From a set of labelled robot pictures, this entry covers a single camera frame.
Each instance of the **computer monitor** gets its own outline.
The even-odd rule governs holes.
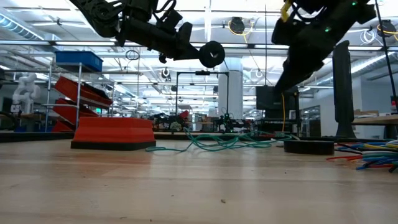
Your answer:
[[[256,109],[265,111],[283,111],[282,94],[276,93],[274,86],[256,87]],[[285,100],[285,111],[296,109],[296,98],[299,97],[299,90],[295,86],[283,92]]]

